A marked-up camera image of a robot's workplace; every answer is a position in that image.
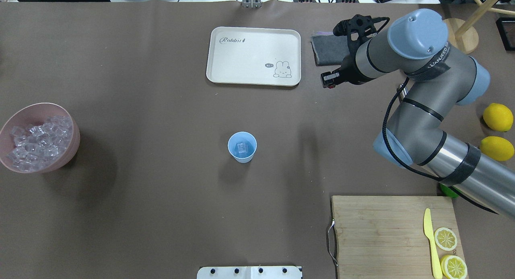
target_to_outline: dark gray towel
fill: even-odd
[[[340,65],[349,54],[346,36],[317,34],[311,36],[311,45],[317,66]]]

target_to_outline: wooden stand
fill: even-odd
[[[492,8],[498,0],[474,0],[478,5],[478,9],[470,16],[467,21],[461,19],[449,18],[443,20],[449,29],[449,42],[463,53],[469,54],[476,50],[479,44],[479,35],[474,25],[487,11],[515,15],[515,12]]]

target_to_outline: green object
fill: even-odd
[[[440,189],[443,191],[443,193],[445,193],[446,196],[450,198],[456,199],[458,197],[457,193],[455,193],[452,189],[449,189],[449,187],[443,184],[440,184]]]

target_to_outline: rabbit cartoon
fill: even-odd
[[[288,61],[277,61],[274,77],[291,78],[291,69]]]

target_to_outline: white tray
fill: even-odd
[[[300,35],[282,29],[215,28],[206,76],[214,83],[295,86],[300,82]]]

